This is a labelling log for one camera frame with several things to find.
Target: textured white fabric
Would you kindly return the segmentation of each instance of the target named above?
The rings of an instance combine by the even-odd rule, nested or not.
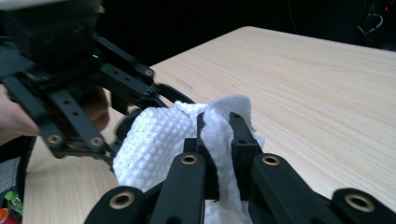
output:
[[[201,138],[219,177],[219,202],[205,202],[205,224],[251,223],[247,205],[239,199],[233,172],[230,112],[244,117],[249,129],[251,105],[244,95],[218,98],[208,105],[175,102],[171,108],[147,108],[134,121],[113,168],[120,185],[147,191],[164,181],[173,158],[183,151],[185,138],[197,137],[197,116],[204,112]],[[263,145],[264,137],[256,136]]]

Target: person's arm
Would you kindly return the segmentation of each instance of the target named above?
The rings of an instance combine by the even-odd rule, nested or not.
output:
[[[106,127],[108,102],[102,88],[87,93],[82,100],[82,108],[99,130]],[[18,104],[9,100],[6,88],[0,84],[0,146],[19,136],[39,135],[37,125]]]

